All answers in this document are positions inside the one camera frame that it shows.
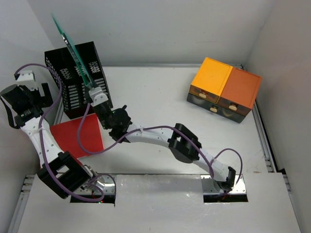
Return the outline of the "red notebook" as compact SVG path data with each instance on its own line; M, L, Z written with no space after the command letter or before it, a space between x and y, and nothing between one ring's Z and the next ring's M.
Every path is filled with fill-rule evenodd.
M50 127L58 146L63 151L69 151L75 158L89 156L83 151L77 141L78 127L82 119L74 119L68 122L56 124ZM80 132L82 146L87 151L98 152L104 149L98 120L95 114L85 118Z

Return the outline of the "green notebook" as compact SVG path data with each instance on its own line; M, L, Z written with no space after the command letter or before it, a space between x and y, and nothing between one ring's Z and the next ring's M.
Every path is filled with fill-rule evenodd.
M75 47L74 42L72 41L72 39L65 33L65 31L62 29L61 25L59 24L59 22L57 21L55 15L53 13L51 13L51 16L53 18L53 21L60 33L60 35L62 36L63 41L65 42L80 74L81 77L83 79L83 82L85 84L85 87L88 87L90 89L95 87L95 82L94 80L91 78L89 72L86 69L86 66L84 64L84 62L82 61L82 58L78 52L78 50Z

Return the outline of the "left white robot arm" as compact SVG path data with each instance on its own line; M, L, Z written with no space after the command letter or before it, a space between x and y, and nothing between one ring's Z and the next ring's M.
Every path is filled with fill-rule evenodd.
M44 95L37 88L11 85L0 93L10 127L26 133L40 160L39 179L60 198L72 196L83 202L101 202L103 191L91 183L92 174L68 151L63 151L54 139L44 117L43 108L53 105L47 83Z

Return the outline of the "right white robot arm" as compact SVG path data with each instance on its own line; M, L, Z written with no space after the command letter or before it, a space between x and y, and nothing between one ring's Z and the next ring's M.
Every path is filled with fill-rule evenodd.
M198 137L183 124L171 126L142 127L134 124L125 106L116 110L106 103L92 105L102 127L117 143L148 143L168 148L176 160L196 164L210 173L217 186L229 192L234 186L236 171L217 161L216 157L202 148Z

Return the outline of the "right metal arm base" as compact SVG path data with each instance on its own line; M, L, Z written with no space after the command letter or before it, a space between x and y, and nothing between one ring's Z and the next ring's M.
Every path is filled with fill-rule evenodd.
M232 190L229 192L231 195L246 195L246 187L244 183L243 175L239 178L238 175L235 177L235 181ZM201 175L202 190L206 195L220 195L224 191L218 186L218 184L211 178L210 175Z

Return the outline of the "left metal arm base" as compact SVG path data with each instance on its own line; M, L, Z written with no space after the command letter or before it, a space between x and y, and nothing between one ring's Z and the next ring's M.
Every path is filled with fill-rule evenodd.
M94 185L99 187L105 195L115 195L116 193L116 175L102 175L96 181L93 182ZM85 195L101 195L101 192L95 188L84 185L83 188L80 189L80 194Z

